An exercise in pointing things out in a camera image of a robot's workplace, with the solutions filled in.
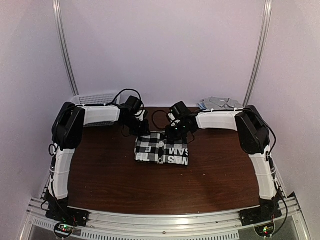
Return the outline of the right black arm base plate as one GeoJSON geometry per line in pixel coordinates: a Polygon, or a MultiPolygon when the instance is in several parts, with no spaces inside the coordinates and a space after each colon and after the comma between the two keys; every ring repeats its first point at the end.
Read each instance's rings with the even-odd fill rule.
{"type": "Polygon", "coordinates": [[[239,212],[239,218],[242,226],[256,225],[264,222],[270,222],[275,218],[282,216],[279,204],[264,204],[254,208],[243,209],[239,212]]]}

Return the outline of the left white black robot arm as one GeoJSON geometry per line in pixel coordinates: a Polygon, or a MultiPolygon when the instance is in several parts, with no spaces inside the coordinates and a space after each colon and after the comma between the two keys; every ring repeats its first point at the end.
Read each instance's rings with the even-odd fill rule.
{"type": "Polygon", "coordinates": [[[50,186],[45,201],[61,222],[72,218],[72,211],[64,204],[68,201],[68,180],[71,161],[76,148],[82,142],[84,127],[102,122],[118,122],[128,127],[130,135],[137,137],[150,134],[147,111],[141,109],[141,99],[130,96],[125,103],[116,101],[103,104],[74,104],[65,102],[51,129],[52,144],[49,147],[50,186]]]}

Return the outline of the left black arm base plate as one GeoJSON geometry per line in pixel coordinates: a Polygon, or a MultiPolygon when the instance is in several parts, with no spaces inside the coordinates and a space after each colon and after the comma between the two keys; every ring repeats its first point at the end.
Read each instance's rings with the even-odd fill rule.
{"type": "Polygon", "coordinates": [[[86,210],[58,205],[55,202],[49,204],[45,216],[48,219],[62,222],[74,227],[86,227],[89,212],[86,210]]]}

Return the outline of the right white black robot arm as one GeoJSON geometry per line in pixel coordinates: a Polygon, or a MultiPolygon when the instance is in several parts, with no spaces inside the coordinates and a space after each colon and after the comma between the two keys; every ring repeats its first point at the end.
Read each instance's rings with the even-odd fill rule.
{"type": "Polygon", "coordinates": [[[168,120],[165,137],[169,141],[186,138],[189,133],[204,129],[236,131],[241,149],[252,162],[259,186],[260,206],[256,216],[266,221],[276,212],[275,205],[280,200],[280,194],[272,159],[275,145],[270,141],[270,135],[275,133],[255,106],[191,111],[180,101],[169,109],[168,120]]]}

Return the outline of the black white plaid shirt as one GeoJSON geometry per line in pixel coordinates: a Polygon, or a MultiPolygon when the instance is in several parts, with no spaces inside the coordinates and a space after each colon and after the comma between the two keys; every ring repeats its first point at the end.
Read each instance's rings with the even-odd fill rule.
{"type": "Polygon", "coordinates": [[[169,141],[163,131],[152,131],[136,138],[134,159],[143,163],[188,166],[188,141],[186,138],[169,141]]]}

